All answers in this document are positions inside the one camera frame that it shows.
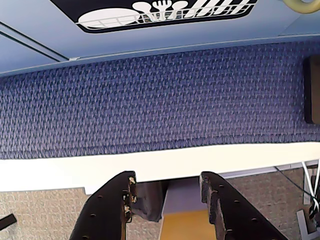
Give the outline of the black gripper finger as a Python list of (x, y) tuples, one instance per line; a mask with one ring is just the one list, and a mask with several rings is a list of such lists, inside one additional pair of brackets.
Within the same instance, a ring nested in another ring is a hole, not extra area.
[(207, 206), (208, 221), (215, 227), (216, 239), (287, 239), (222, 176), (203, 171), (199, 177), (199, 185), (201, 202)]
[(126, 224), (132, 222), (132, 204), (137, 202), (136, 173), (123, 171), (85, 202), (71, 240), (125, 240)]

